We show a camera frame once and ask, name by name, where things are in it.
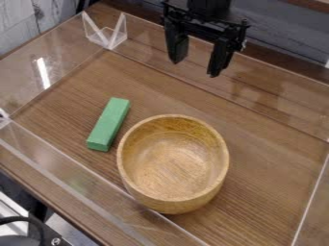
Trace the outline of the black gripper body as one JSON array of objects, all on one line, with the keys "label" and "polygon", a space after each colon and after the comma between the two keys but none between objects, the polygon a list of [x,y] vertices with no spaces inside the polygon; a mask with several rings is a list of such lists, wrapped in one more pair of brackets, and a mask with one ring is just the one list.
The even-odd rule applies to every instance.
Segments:
[{"label": "black gripper body", "polygon": [[193,35],[209,42],[220,37],[231,40],[235,51],[241,52],[248,45],[248,20],[231,10],[233,0],[164,0],[162,23],[174,20]]}]

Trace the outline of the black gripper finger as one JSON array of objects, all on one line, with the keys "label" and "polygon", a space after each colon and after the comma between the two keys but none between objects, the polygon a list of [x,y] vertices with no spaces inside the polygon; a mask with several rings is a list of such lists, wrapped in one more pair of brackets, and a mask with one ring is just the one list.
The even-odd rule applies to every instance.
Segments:
[{"label": "black gripper finger", "polygon": [[232,48],[231,40],[221,37],[214,43],[214,50],[208,67],[208,74],[212,78],[217,77],[221,71],[228,67],[233,56],[235,49]]},{"label": "black gripper finger", "polygon": [[169,58],[180,63],[188,56],[189,36],[181,24],[169,18],[165,19],[165,36]]}]

